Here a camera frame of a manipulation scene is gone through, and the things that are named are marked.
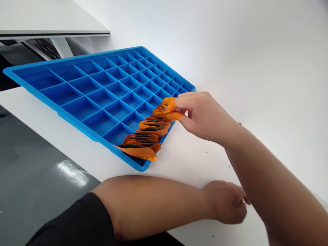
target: person's left hand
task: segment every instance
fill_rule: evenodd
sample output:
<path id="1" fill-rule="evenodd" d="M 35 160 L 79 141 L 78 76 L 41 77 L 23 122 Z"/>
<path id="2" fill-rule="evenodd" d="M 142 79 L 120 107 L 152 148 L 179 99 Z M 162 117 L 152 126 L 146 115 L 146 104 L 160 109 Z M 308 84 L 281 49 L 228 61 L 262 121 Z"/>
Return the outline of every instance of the person's left hand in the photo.
<path id="1" fill-rule="evenodd" d="M 224 224 L 239 224 L 244 221 L 247 214 L 245 203 L 251 203 L 242 187 L 226 181 L 212 181 L 203 190 L 210 205 L 211 219 Z"/>

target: blue plastic tray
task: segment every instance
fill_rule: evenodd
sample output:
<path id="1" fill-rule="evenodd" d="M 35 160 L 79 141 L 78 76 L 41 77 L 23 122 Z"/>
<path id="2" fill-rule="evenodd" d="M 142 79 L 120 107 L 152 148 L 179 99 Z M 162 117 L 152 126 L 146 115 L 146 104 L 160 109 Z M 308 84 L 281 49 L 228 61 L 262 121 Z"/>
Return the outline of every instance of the blue plastic tray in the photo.
<path id="1" fill-rule="evenodd" d="M 142 46 L 9 67 L 3 72 L 141 172 L 151 162 L 132 158 L 113 144 L 134 133 L 164 97 L 195 89 Z M 160 138 L 162 144 L 166 136 Z"/>

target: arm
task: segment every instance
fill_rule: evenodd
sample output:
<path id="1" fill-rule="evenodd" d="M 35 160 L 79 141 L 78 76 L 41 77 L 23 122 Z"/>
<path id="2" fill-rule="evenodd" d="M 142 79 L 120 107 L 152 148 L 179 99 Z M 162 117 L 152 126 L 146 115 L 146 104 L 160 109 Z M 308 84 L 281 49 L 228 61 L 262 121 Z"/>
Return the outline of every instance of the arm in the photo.
<path id="1" fill-rule="evenodd" d="M 189 109 L 188 117 L 181 117 L 186 130 L 226 149 L 247 196 L 266 225 L 270 244 L 328 244 L 328 215 L 320 203 L 209 93 L 184 93 L 175 104 L 177 110 Z"/>
<path id="2" fill-rule="evenodd" d="M 107 179 L 92 192 L 110 214 L 116 239 L 124 241 L 200 219 L 241 223 L 247 213 L 244 190 L 224 181 L 212 181 L 200 190 L 165 178 L 120 176 Z"/>

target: white desk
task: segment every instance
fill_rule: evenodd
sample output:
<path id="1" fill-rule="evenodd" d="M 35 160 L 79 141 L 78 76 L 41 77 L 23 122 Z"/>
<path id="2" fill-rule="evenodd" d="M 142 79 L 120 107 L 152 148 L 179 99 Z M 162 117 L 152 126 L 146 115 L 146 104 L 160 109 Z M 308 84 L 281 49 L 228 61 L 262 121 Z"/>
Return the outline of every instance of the white desk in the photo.
<path id="1" fill-rule="evenodd" d="M 328 201 L 328 19 L 319 0 L 76 2 L 112 32 L 109 42 L 89 44 L 92 51 L 144 45 L 198 90 L 210 91 Z M 100 181 L 136 173 L 25 89 L 1 92 L 0 104 Z M 196 187 L 214 179 L 238 183 L 223 149 L 179 123 L 143 174 Z M 185 245 L 268 244 L 252 207 L 242 225 L 199 221 L 170 233 Z"/>
<path id="2" fill-rule="evenodd" d="M 72 0 L 0 0 L 0 40 L 109 35 Z"/>

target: person's right hand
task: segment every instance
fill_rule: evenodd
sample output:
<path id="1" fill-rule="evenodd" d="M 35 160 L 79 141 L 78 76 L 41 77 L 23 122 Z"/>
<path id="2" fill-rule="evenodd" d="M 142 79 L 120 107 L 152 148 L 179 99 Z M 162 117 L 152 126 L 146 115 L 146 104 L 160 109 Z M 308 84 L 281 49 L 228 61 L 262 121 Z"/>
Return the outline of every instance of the person's right hand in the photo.
<path id="1" fill-rule="evenodd" d="M 224 224 L 243 222 L 247 214 L 246 204 L 251 205 L 251 203 L 241 186 L 215 180 L 208 183 L 203 191 L 210 204 L 211 219 Z"/>
<path id="2" fill-rule="evenodd" d="M 187 92 L 174 100 L 176 111 L 185 112 L 181 124 L 195 136 L 225 147 L 241 126 L 221 107 L 208 92 Z"/>

